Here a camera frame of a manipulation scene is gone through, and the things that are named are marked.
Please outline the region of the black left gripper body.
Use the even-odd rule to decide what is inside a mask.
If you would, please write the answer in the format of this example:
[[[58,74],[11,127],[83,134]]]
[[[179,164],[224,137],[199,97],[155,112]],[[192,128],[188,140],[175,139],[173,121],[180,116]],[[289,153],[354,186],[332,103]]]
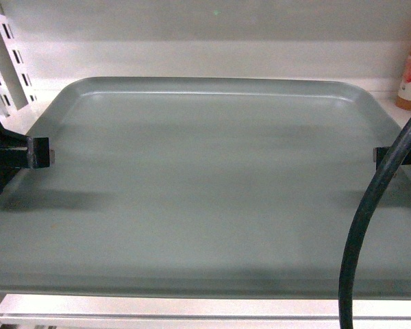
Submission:
[[[29,165],[29,137],[4,128],[0,121],[0,194],[19,172]]]

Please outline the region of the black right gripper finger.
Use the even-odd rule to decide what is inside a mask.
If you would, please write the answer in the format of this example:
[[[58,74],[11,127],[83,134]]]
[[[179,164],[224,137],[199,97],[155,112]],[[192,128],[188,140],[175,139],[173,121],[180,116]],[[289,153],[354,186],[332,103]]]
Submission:
[[[393,151],[389,147],[376,147],[373,150],[373,162],[376,164],[376,168],[378,168],[386,158],[399,157],[399,154],[405,155],[401,162],[401,166],[411,166],[411,149],[409,151]]]

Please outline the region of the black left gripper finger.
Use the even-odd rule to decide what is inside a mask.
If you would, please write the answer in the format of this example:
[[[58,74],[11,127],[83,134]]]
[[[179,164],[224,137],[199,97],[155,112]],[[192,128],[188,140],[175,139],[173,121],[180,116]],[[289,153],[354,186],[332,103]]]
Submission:
[[[55,152],[50,148],[47,137],[27,139],[27,163],[30,169],[51,167],[55,162]]]

